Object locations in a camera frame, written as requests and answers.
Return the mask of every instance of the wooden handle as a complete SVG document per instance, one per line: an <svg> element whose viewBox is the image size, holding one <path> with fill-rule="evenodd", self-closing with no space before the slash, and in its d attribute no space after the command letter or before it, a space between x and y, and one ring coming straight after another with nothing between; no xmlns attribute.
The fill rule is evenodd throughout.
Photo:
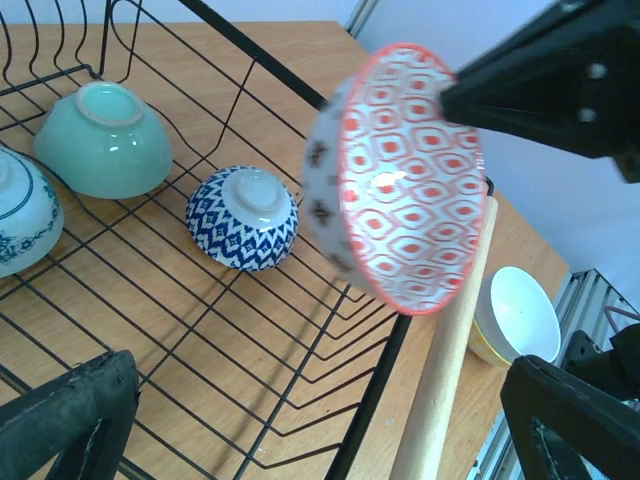
<svg viewBox="0 0 640 480"><path fill-rule="evenodd" d="M440 315L393 463L391 480L437 478L497 213L498 202L488 197L475 263L456 297Z"/></svg>

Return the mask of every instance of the drying rack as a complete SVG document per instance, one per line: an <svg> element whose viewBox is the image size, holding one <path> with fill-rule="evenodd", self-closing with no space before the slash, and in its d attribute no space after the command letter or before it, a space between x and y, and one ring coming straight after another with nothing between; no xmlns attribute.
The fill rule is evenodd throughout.
<svg viewBox="0 0 640 480"><path fill-rule="evenodd" d="M210 42L193 45L152 2L106 0L102 25L88 22L84 0L11 2L28 19L20 26L0 3L1 145L31 156L53 102L104 78L141 94L175 152L168 180L126 201L78 196L47 172L65 228L46 259L0 280L0 403L104 351L131 349L142 394L118 478L345 478L410 318L335 278L304 227L291 257L268 272L226 270L195 248L186 199L238 152L301 199L305 135L290 117L312 118L324 99L203 2L177 3L211 27ZM57 25L39 23L42 8ZM164 53L154 50L160 36L170 41ZM222 45L233 57L216 57ZM175 68L158 69L162 56ZM189 77L182 59L206 78ZM286 89L286 108L254 93L254 80L263 92ZM297 151L278 152L284 135Z"/></svg>

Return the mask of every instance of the black wire rack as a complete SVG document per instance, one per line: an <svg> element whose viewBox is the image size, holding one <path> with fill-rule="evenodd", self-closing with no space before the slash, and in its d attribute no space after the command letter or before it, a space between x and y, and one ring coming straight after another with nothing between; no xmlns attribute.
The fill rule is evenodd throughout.
<svg viewBox="0 0 640 480"><path fill-rule="evenodd" d="M176 0L211 27L204 41L154 5L106 0L94 25L95 2L0 1L1 145L33 158L55 100L103 78L157 111L176 157L163 185L126 201L76 195L48 172L65 228L45 259L0 280L0 403L129 349L141 403L119 475L345 478L409 317L335 278L304 228L281 266L252 274L204 256L183 219L191 191L233 163L269 168L300 199L305 135L291 105L312 118L324 98L204 3ZM266 98L278 89L286 102ZM279 152L285 140L298 150Z"/></svg>

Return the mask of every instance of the blue floral pattern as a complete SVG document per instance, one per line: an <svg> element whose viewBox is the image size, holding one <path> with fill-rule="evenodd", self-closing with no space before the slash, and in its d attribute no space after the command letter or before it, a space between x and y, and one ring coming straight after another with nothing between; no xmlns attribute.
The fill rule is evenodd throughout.
<svg viewBox="0 0 640 480"><path fill-rule="evenodd" d="M255 272L275 267L293 248L298 232L298 206L287 191L291 213L277 227L256 229L239 222L225 206L222 185L236 170L227 167L209 177L187 203L187 227L207 255L238 270Z"/></svg>
<svg viewBox="0 0 640 480"><path fill-rule="evenodd" d="M0 263L3 265L8 265L12 260L31 250L38 240L53 229L55 222L60 215L60 203L58 202L58 196L56 195L53 186L44 175L40 175L40 177L44 182L43 189L45 193L52 200L49 223L45 228L38 230L35 234L29 237L18 238L7 235L6 232L0 230Z"/></svg>

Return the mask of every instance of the green bowl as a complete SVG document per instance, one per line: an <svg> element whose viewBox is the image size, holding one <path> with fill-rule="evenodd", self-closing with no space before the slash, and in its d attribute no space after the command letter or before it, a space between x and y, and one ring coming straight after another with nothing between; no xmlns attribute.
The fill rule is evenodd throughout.
<svg viewBox="0 0 640 480"><path fill-rule="evenodd" d="M111 82L89 83L58 100L36 134L34 150L72 190L97 198L147 193L173 164L156 113Z"/></svg>

